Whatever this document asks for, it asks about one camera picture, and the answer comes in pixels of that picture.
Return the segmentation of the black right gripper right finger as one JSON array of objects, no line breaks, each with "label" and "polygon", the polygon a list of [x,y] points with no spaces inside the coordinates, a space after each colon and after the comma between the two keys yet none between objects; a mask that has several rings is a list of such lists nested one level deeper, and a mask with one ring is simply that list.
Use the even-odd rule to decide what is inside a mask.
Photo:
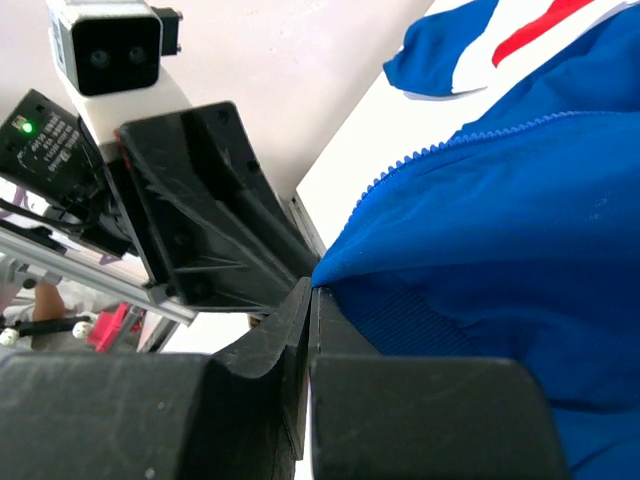
[{"label": "black right gripper right finger", "polygon": [[566,479],[538,382],[520,364],[380,354],[332,293],[310,305],[318,479]]}]

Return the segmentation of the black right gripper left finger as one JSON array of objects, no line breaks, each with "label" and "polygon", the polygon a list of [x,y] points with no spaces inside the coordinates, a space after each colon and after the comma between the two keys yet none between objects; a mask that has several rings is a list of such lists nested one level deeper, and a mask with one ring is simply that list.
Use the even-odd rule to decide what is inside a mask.
[{"label": "black right gripper left finger", "polygon": [[5,479],[291,479],[303,456],[300,280],[212,355],[24,353],[1,363]]}]

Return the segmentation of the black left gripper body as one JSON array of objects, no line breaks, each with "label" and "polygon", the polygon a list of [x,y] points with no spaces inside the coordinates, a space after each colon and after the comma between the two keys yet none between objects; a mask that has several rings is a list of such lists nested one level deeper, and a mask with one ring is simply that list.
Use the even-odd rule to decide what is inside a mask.
[{"label": "black left gripper body", "polygon": [[84,123],[35,89],[1,125],[1,178],[48,206],[35,220],[99,253],[137,256],[142,206],[125,161],[105,163]]}]

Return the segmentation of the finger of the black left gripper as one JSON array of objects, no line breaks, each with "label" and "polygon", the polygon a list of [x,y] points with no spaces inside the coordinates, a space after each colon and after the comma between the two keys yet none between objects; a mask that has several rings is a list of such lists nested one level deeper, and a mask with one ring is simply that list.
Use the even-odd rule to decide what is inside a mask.
[{"label": "finger of the black left gripper", "polygon": [[129,122],[115,132],[113,193],[156,301],[270,313],[318,256],[287,218],[236,105]]}]

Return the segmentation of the blue red white hooded jacket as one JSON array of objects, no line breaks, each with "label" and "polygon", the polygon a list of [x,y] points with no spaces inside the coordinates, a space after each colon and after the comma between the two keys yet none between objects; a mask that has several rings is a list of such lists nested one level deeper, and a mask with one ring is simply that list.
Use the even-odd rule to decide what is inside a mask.
[{"label": "blue red white hooded jacket", "polygon": [[469,1],[384,64],[439,114],[312,283],[380,352],[515,360],[576,479],[639,475],[639,5]]}]

